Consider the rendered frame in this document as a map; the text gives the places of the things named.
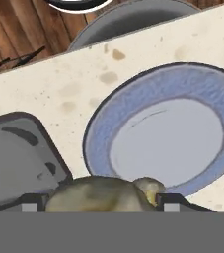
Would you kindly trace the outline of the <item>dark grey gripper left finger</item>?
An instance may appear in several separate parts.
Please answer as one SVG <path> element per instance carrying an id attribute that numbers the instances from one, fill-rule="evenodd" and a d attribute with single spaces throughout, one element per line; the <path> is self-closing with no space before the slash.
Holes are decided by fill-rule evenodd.
<path id="1" fill-rule="evenodd" d="M 48 194 L 26 193 L 6 204 L 0 205 L 5 212 L 44 212 Z"/>

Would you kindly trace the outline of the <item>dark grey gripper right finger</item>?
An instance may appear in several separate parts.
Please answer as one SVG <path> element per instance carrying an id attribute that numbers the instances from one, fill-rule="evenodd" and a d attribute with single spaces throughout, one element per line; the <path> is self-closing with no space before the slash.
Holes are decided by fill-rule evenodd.
<path id="1" fill-rule="evenodd" d="M 213 212 L 206 207 L 191 203 L 180 193 L 158 193 L 157 209 L 162 212 Z"/>

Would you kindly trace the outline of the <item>olive green dumpling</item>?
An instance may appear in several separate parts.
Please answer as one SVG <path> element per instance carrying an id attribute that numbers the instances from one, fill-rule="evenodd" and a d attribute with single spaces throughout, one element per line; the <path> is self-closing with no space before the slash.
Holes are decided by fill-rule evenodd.
<path id="1" fill-rule="evenodd" d="M 54 191 L 45 204 L 46 212 L 155 212 L 156 195 L 166 190 L 160 181 L 143 177 L 89 176 L 78 178 Z"/>

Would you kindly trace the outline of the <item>grey tupperware container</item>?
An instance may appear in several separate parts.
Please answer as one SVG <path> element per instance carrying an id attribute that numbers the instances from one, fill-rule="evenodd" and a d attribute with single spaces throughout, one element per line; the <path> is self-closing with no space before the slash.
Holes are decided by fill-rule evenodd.
<path id="1" fill-rule="evenodd" d="M 0 205 L 26 193 L 49 197 L 72 180 L 72 173 L 38 118 L 24 112 L 0 116 Z"/>

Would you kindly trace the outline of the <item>blue rimmed plate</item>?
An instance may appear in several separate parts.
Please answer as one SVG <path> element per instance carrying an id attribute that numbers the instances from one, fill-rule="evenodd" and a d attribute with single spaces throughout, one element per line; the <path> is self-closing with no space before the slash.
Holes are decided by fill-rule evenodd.
<path id="1" fill-rule="evenodd" d="M 93 175 L 183 195 L 210 185 L 224 175 L 224 70 L 175 62 L 128 79 L 90 117 L 83 157 Z"/>

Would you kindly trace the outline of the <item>grey round stool seat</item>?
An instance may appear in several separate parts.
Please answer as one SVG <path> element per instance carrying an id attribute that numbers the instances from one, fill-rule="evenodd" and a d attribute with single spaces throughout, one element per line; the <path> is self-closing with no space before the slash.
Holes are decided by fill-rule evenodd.
<path id="1" fill-rule="evenodd" d="M 88 24 L 73 40 L 68 52 L 199 11 L 185 0 L 128 0 L 109 8 Z"/>

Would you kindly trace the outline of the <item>black and white round object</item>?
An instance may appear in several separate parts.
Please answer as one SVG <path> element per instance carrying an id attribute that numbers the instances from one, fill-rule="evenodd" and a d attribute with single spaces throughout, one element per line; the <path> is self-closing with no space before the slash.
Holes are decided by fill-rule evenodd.
<path id="1" fill-rule="evenodd" d="M 69 14 L 86 14 L 97 11 L 113 0 L 44 0 L 50 7 Z"/>

